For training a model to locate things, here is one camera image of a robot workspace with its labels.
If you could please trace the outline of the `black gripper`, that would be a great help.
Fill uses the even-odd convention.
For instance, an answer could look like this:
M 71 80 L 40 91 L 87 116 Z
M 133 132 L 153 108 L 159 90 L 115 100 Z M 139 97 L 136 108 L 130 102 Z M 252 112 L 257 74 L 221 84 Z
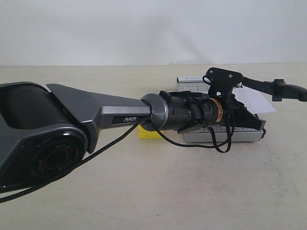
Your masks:
M 236 128 L 263 130 L 265 121 L 248 111 L 245 105 L 233 95 L 226 99 L 222 96 L 210 97 L 204 93 L 184 93 L 187 120 L 177 132 L 185 134 L 202 128 L 214 132 L 214 127 L 225 127 L 231 135 Z

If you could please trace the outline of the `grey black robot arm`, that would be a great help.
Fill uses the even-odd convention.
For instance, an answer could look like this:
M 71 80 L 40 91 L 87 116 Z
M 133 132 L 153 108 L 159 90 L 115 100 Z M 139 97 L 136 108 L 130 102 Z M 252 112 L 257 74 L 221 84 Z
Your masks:
M 0 86 L 0 190 L 39 185 L 92 153 L 101 130 L 140 124 L 180 134 L 222 125 L 262 130 L 265 121 L 233 94 L 149 93 L 140 99 L 32 82 Z

